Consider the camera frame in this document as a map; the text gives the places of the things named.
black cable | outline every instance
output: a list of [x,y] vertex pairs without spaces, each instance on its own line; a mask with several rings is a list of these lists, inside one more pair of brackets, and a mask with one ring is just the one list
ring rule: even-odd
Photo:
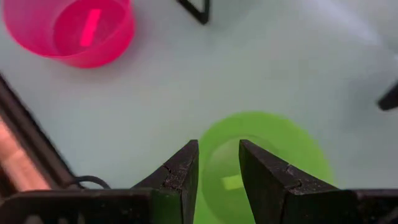
[[92,182],[94,184],[98,184],[101,187],[103,187],[104,189],[111,189],[111,187],[102,179],[95,177],[95,176],[91,176],[91,175],[85,175],[85,176],[81,176],[81,177],[75,177],[75,179],[73,179],[72,181],[67,182],[63,188],[67,188],[73,184],[80,184],[81,182]]

plastic bowl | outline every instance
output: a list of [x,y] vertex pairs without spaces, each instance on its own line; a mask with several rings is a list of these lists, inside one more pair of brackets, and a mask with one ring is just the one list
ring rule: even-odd
[[80,68],[118,58],[134,35],[130,0],[4,0],[14,40],[43,57]]
[[199,141],[196,224],[254,223],[240,174],[240,139],[333,183],[329,163],[316,141],[289,119],[261,111],[233,114],[214,124]]

white table surface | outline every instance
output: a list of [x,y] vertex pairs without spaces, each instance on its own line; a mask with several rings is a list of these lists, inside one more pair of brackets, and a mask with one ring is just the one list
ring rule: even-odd
[[340,187],[398,187],[398,112],[376,107],[398,66],[361,15],[337,0],[214,0],[201,26],[172,0],[134,5],[132,45],[91,70],[0,27],[0,71],[76,174],[131,187],[215,121],[262,110],[308,130]]

pink bowl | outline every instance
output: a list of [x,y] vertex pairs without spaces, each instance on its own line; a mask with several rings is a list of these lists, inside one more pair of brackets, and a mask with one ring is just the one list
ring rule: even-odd
[[112,62],[134,36],[130,0],[4,0],[3,11],[18,44],[80,68]]

green bowl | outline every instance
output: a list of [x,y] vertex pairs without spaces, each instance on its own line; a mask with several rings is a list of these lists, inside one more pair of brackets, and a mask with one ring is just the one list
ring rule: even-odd
[[279,115],[258,111],[234,114],[214,124],[199,140],[196,224],[254,223],[241,178],[240,139],[333,183],[328,161],[306,131]]

